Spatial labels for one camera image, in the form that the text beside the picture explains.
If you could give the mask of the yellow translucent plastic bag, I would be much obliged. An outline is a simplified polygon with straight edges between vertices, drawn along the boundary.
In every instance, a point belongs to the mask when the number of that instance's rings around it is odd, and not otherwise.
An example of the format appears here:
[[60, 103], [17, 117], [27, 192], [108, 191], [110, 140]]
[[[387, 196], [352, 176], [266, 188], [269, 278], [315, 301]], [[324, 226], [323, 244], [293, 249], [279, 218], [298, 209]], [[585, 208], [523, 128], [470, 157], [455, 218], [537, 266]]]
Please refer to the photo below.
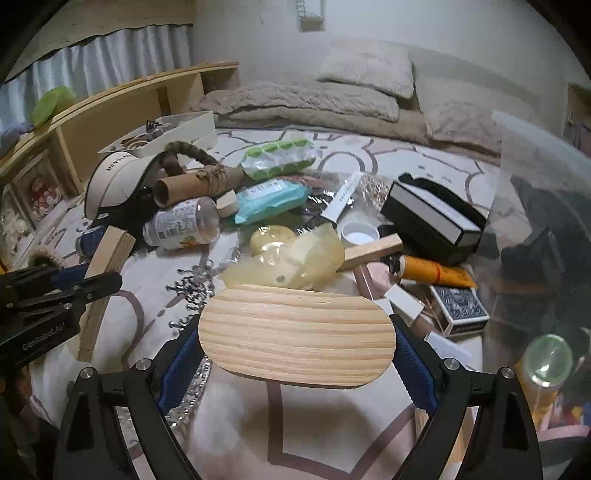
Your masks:
[[239, 260], [219, 277], [228, 288], [249, 284], [311, 290], [334, 277], [345, 257], [337, 232], [324, 224], [287, 244]]

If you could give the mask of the blue playing card deck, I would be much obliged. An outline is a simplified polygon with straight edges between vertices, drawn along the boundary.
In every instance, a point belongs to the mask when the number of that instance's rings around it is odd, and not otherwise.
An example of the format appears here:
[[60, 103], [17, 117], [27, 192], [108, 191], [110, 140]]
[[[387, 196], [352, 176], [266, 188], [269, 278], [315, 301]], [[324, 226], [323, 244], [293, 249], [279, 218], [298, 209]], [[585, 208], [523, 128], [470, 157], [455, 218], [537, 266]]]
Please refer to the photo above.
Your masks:
[[472, 335], [486, 328], [490, 315], [474, 288], [432, 285], [429, 292], [431, 306], [445, 337]]

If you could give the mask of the fluffy beige pillow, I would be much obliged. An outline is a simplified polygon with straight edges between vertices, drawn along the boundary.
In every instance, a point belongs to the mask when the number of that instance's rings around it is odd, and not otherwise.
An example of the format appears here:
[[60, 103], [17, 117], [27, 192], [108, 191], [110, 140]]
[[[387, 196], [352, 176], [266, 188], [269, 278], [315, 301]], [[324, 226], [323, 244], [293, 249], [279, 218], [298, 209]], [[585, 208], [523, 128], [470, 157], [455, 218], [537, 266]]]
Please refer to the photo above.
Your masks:
[[424, 117], [427, 135], [433, 141], [495, 155], [501, 153], [502, 131], [489, 108], [450, 100], [431, 107]]
[[368, 87], [405, 100], [415, 93], [413, 62], [408, 50], [389, 42], [335, 40], [318, 68], [317, 79]]

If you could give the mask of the white round jar lid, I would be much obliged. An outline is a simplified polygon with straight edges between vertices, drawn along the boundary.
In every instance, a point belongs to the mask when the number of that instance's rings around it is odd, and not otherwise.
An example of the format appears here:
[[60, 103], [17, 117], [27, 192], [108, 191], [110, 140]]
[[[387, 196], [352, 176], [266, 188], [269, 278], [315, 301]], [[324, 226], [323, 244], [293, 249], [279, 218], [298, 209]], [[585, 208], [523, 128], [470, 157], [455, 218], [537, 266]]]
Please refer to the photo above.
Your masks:
[[360, 246], [380, 239], [378, 229], [365, 222], [351, 222], [342, 226], [341, 240], [346, 247]]

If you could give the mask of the glass ball yellow toy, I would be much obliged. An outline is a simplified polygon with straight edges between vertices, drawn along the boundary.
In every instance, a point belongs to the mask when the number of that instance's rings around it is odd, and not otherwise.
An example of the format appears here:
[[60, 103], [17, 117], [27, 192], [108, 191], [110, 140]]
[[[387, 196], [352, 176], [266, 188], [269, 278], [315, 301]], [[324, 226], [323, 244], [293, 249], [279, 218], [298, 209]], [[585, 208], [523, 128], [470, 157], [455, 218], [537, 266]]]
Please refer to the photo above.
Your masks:
[[533, 339], [515, 365], [537, 432], [583, 425], [590, 405], [589, 353], [557, 334]]

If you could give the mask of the folded beige blanket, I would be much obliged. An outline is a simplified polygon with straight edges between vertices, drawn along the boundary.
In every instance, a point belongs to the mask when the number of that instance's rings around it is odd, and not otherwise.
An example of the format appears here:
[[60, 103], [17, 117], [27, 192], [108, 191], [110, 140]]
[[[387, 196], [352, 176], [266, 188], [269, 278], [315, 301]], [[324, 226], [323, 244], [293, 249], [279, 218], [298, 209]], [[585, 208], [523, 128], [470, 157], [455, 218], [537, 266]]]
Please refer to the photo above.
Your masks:
[[395, 97], [366, 87], [318, 81], [256, 81], [233, 90], [211, 91], [195, 107], [221, 115], [273, 107], [311, 109], [393, 123], [400, 116]]

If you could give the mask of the cardboard tube with twine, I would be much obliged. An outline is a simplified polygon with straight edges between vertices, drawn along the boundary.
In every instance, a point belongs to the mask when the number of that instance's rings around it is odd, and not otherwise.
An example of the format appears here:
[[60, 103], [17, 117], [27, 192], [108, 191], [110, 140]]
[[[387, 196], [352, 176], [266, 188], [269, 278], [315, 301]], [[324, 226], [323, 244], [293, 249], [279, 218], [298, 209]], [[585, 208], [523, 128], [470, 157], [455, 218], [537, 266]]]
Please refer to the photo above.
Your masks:
[[244, 179], [245, 173], [240, 167], [208, 165], [158, 179], [152, 188], [152, 196], [159, 207], [165, 208], [193, 198], [217, 198], [235, 190]]

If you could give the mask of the bag of gold clips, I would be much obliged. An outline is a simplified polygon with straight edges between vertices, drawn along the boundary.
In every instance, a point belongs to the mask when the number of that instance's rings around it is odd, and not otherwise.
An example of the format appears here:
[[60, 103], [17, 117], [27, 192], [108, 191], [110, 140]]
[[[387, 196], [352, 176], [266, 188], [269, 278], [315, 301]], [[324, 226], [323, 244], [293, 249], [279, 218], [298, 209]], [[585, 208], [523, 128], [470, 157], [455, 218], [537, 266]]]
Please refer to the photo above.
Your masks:
[[386, 177], [363, 175], [358, 188], [363, 199], [376, 208], [381, 208], [388, 198], [391, 186], [392, 181]]

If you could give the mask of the orange hand cream tube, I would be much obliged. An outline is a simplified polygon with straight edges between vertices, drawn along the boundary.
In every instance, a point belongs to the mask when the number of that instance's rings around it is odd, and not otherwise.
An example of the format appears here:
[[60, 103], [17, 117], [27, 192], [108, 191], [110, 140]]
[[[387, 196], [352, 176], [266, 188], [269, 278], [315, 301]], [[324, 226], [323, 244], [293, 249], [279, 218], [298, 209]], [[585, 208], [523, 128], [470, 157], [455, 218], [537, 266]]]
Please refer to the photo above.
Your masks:
[[470, 273], [461, 267], [447, 267], [438, 262], [410, 255], [396, 255], [391, 262], [391, 271], [399, 278], [429, 285], [454, 288], [476, 288], [477, 283]]

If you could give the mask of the white box of bracelets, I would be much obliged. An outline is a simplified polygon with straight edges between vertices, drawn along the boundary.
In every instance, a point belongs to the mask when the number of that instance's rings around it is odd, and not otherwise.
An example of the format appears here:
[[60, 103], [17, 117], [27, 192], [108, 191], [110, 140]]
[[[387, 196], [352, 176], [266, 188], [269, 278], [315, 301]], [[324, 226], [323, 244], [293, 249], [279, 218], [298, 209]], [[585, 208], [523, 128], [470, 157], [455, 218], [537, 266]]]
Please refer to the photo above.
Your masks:
[[209, 150], [217, 144], [217, 133], [211, 111], [168, 115], [148, 120], [124, 134], [98, 152], [102, 160], [114, 152], [127, 152], [143, 158], [155, 155], [171, 142], [183, 141]]

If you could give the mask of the wooden low shelf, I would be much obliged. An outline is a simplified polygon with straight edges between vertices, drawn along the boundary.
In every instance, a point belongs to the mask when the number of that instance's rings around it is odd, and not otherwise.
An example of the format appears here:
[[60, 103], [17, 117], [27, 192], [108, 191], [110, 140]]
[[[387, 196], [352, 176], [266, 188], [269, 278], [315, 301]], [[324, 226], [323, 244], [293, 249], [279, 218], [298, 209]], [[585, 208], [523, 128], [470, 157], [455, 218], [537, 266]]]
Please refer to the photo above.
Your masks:
[[63, 193], [76, 196], [97, 164], [121, 141], [145, 130], [148, 120], [173, 128], [143, 147], [137, 157], [155, 155], [181, 140], [211, 148], [216, 141], [209, 112], [197, 111], [205, 94], [240, 85], [237, 62], [212, 62], [142, 77], [77, 102], [40, 129], [22, 137], [1, 158], [1, 181], [25, 199], [35, 169], [56, 178]]

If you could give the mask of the labelled plastic bottle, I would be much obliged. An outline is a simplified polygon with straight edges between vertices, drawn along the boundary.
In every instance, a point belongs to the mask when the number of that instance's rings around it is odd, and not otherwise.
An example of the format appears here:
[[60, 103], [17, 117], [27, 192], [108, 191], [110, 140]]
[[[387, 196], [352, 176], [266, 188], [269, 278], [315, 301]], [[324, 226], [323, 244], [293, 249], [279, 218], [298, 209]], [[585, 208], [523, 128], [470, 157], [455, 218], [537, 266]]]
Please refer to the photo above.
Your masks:
[[219, 236], [219, 217], [214, 200], [200, 197], [158, 211], [142, 228], [150, 247], [179, 250], [213, 243]]

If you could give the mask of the green plush toy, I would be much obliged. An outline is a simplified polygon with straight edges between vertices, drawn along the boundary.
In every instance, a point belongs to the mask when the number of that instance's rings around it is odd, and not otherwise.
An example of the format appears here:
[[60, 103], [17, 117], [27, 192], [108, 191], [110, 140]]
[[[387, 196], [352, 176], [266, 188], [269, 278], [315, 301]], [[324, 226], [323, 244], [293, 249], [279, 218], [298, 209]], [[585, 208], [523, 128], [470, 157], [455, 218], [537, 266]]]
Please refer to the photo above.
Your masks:
[[32, 112], [32, 124], [34, 129], [40, 128], [55, 115], [70, 108], [76, 103], [75, 92], [66, 86], [60, 85], [47, 91], [36, 103]]

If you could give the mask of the white sun visor cap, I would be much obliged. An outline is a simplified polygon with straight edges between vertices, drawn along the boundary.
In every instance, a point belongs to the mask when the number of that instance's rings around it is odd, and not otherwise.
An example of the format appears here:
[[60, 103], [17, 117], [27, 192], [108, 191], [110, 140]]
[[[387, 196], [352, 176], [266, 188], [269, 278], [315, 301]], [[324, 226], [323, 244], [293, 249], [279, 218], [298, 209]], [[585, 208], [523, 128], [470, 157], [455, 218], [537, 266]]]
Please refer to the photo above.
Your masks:
[[146, 179], [155, 181], [159, 170], [155, 155], [136, 157], [128, 152], [107, 155], [88, 181], [85, 217], [95, 220], [101, 209], [122, 205], [146, 184]]

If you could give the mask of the pale window curtain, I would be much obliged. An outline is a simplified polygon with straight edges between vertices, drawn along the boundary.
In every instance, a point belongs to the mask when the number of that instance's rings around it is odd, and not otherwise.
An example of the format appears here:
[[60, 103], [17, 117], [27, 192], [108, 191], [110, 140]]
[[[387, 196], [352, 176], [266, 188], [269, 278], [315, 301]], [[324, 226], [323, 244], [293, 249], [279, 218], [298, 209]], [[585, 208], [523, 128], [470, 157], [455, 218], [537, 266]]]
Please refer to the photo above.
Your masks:
[[66, 86], [82, 100], [140, 77], [189, 67], [194, 60], [190, 24], [122, 29], [60, 49], [1, 86], [1, 128], [27, 121], [54, 87]]

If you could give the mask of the teal wet wipes pack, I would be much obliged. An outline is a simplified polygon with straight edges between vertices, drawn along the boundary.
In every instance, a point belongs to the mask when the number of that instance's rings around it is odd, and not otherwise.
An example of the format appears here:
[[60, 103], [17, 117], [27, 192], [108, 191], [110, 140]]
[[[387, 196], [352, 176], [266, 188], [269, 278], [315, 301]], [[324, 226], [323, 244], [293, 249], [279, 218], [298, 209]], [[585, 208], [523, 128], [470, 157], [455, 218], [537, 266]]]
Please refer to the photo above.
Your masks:
[[249, 225], [304, 205], [311, 187], [284, 179], [270, 179], [238, 192], [236, 225]]

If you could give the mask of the white black Chanel box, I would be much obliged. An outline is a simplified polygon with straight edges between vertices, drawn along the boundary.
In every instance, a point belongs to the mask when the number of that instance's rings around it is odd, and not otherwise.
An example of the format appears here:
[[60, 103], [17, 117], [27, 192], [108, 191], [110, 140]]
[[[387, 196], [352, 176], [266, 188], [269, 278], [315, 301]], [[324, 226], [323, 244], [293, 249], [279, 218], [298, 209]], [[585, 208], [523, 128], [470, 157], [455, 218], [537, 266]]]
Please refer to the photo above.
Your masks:
[[392, 183], [381, 213], [394, 224], [407, 250], [444, 265], [457, 265], [474, 254], [483, 229], [452, 206], [421, 188]]

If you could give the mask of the fluffy beige pillow right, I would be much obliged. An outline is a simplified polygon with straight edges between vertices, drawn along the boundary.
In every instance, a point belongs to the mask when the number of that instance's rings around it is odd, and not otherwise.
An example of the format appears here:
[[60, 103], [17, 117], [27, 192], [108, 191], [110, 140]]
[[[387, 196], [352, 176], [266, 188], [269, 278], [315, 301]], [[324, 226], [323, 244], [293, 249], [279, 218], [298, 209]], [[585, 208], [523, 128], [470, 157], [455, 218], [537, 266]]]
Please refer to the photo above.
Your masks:
[[495, 155], [501, 153], [502, 131], [489, 108], [450, 100], [431, 107], [424, 117], [427, 135], [433, 141]]

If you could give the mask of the small wooden block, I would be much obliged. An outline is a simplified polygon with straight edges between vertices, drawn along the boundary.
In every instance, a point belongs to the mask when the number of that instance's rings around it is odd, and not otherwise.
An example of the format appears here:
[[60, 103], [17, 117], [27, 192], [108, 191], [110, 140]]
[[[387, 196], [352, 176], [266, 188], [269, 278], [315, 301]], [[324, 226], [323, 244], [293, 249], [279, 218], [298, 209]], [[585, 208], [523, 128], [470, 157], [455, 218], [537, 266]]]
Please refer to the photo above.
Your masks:
[[339, 271], [348, 271], [356, 266], [377, 262], [383, 257], [389, 257], [401, 252], [403, 241], [397, 234], [391, 234], [367, 244], [348, 247], [345, 249], [345, 261], [339, 266]]

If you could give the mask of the clear plastic storage bin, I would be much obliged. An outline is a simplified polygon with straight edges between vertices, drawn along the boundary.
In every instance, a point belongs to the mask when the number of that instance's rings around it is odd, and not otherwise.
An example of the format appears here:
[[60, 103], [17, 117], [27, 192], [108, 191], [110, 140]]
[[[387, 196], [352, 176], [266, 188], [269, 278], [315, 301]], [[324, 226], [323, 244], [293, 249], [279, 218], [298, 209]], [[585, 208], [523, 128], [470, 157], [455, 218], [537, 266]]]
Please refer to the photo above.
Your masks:
[[[541, 127], [503, 112], [501, 166], [486, 233], [475, 259], [480, 295], [491, 314], [484, 365], [515, 370], [530, 342], [557, 334], [589, 353], [590, 159]], [[590, 429], [583, 425], [538, 432], [542, 439]]]

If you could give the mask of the long wooden plank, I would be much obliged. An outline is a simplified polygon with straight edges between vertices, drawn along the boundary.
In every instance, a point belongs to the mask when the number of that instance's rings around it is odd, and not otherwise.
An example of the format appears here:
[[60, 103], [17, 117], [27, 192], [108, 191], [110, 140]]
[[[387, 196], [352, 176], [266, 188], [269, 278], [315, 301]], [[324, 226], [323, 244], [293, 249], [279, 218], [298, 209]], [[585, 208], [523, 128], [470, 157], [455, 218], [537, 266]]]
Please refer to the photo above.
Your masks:
[[80, 332], [74, 354], [81, 362], [90, 362], [102, 319], [111, 295], [122, 286], [120, 272], [134, 246], [126, 231], [109, 226], [90, 261], [86, 278], [92, 289], [86, 294], [86, 309], [80, 318]]

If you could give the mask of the green dotted snack packet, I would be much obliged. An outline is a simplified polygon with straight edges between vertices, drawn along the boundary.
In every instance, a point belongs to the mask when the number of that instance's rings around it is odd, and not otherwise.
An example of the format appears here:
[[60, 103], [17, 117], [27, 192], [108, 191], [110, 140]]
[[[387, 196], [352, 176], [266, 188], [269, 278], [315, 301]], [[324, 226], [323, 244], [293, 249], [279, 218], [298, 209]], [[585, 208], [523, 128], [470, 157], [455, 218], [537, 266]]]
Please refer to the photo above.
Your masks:
[[290, 175], [322, 159], [322, 151], [308, 139], [280, 140], [250, 147], [240, 166], [255, 181]]

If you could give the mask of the fluffy beige pillow left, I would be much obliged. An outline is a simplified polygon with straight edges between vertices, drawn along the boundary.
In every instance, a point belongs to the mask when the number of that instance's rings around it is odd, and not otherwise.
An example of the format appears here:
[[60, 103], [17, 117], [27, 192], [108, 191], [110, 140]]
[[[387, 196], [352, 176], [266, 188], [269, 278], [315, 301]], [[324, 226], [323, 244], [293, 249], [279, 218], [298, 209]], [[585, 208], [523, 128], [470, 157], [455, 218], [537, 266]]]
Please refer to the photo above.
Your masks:
[[335, 40], [318, 68], [317, 79], [368, 87], [405, 100], [415, 93], [413, 62], [408, 50], [389, 42]]

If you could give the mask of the brown braided headband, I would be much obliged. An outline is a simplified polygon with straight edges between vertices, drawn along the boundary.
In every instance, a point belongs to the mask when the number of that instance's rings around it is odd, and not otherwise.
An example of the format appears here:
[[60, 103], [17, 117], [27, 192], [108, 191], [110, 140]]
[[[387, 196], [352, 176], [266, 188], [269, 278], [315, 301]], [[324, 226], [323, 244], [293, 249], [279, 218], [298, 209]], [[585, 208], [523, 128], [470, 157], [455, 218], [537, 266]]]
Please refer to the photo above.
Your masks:
[[204, 166], [218, 164], [215, 158], [197, 146], [184, 141], [173, 141], [167, 143], [163, 151], [156, 156], [159, 166], [164, 169], [168, 176], [177, 176], [184, 173], [183, 167], [178, 160], [179, 155], [197, 160], [198, 163]]

